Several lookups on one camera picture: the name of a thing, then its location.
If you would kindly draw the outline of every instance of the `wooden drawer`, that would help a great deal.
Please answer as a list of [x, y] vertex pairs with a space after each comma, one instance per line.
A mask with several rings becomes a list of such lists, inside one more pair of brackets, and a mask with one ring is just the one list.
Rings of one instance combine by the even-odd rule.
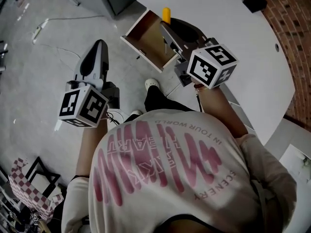
[[162, 72], [177, 55], [169, 46], [165, 54], [165, 44], [159, 28], [160, 21], [161, 18], [155, 13], [146, 10], [126, 35], [121, 36], [121, 39], [156, 70]]

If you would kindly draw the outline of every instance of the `white table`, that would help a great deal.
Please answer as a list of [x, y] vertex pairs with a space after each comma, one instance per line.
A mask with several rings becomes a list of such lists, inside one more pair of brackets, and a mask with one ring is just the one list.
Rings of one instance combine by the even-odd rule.
[[174, 18], [215, 37], [240, 63], [226, 85], [266, 144], [294, 95], [288, 63], [269, 23], [261, 12], [252, 14], [243, 0], [137, 0], [159, 17], [169, 7]]

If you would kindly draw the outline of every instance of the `brick wall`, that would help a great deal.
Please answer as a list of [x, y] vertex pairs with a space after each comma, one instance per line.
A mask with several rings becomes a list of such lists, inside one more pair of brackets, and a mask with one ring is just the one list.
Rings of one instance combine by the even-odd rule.
[[263, 11], [286, 55], [295, 95], [286, 116], [311, 131], [311, 0], [267, 0]]

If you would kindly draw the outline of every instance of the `yellow handle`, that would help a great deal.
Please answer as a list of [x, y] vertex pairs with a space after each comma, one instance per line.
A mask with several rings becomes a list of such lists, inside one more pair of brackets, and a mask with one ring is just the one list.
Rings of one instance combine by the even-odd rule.
[[168, 24], [171, 24], [171, 10], [170, 10], [170, 8], [164, 8], [163, 9], [163, 21], [165, 21]]

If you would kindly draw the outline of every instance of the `pink checkered fabric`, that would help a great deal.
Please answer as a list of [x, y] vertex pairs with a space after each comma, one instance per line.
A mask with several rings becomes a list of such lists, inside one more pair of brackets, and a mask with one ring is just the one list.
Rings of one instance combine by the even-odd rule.
[[14, 161], [11, 175], [9, 176], [12, 191], [23, 204], [30, 209], [37, 210], [43, 220], [48, 220], [53, 217], [55, 207], [59, 205], [64, 198], [61, 194], [58, 194], [49, 200], [34, 188], [21, 172], [21, 168], [27, 164], [27, 160], [19, 158]]

